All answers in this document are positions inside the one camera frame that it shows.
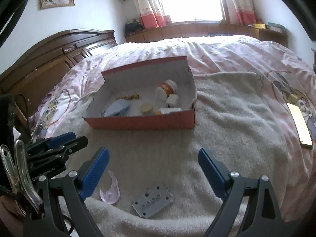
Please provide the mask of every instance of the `blue rubber pad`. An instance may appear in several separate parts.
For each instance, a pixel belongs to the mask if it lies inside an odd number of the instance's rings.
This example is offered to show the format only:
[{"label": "blue rubber pad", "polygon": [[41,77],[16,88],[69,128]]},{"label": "blue rubber pad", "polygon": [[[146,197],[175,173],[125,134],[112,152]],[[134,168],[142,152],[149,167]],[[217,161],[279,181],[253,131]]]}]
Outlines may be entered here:
[{"label": "blue rubber pad", "polygon": [[103,148],[99,155],[94,160],[94,163],[87,171],[86,175],[82,179],[82,186],[79,196],[82,200],[85,200],[87,197],[90,197],[94,192],[106,166],[110,160],[109,151],[106,148]]},{"label": "blue rubber pad", "polygon": [[66,142],[69,142],[69,141],[71,141],[73,139],[76,139],[75,133],[68,132],[68,133],[62,134],[60,136],[51,138],[49,140],[49,142],[47,143],[47,147],[49,149],[57,149],[62,144],[66,143]]},{"label": "blue rubber pad", "polygon": [[201,149],[198,153],[198,162],[209,181],[214,194],[224,201],[228,196],[224,177],[203,149]]}]

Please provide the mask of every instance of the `gray metal plate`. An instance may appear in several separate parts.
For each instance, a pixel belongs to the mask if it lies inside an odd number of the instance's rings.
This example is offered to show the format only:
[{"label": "gray metal plate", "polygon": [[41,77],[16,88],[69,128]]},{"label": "gray metal plate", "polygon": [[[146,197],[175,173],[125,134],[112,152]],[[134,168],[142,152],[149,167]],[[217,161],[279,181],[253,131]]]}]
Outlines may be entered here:
[{"label": "gray metal plate", "polygon": [[156,185],[133,201],[133,208],[142,218],[150,218],[174,201],[170,191]]}]

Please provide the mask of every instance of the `red and white curtain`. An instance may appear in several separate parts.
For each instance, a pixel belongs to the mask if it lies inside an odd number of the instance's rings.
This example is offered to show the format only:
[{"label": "red and white curtain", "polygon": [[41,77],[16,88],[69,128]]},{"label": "red and white curtain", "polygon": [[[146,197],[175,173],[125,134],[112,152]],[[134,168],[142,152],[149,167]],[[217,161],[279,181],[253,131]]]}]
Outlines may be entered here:
[{"label": "red and white curtain", "polygon": [[256,23],[252,0],[233,0],[237,11],[238,21],[242,25]]},{"label": "red and white curtain", "polygon": [[165,27],[166,19],[158,0],[134,0],[140,23],[145,29]]}]

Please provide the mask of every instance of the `pink plastic piece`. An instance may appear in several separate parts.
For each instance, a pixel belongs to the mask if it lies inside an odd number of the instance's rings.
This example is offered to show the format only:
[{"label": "pink plastic piece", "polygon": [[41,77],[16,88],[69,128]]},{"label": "pink plastic piece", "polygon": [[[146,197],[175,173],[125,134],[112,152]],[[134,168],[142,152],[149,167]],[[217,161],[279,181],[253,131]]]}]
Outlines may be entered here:
[{"label": "pink plastic piece", "polygon": [[112,179],[111,188],[104,193],[102,190],[100,190],[100,196],[103,202],[108,204],[115,204],[119,200],[119,185],[118,180],[116,179],[114,173],[112,171],[108,171],[109,176]]}]

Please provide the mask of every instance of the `silver screw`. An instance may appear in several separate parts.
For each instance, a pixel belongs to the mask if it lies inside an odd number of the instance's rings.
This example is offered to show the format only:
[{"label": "silver screw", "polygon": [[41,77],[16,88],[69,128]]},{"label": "silver screw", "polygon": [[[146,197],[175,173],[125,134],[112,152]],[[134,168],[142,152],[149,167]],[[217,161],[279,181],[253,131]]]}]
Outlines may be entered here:
[{"label": "silver screw", "polygon": [[46,180],[46,176],[45,175],[41,175],[40,177],[39,177],[39,181],[40,182],[44,182]]},{"label": "silver screw", "polygon": [[238,173],[237,171],[232,171],[232,172],[230,172],[230,175],[231,175],[232,177],[239,177],[239,173]]},{"label": "silver screw", "polygon": [[267,177],[266,175],[263,175],[261,179],[265,182],[269,181],[269,177]]},{"label": "silver screw", "polygon": [[76,172],[75,170],[73,170],[73,171],[70,171],[70,172],[68,173],[68,175],[69,175],[70,177],[75,177],[75,176],[77,175],[77,172]]}]

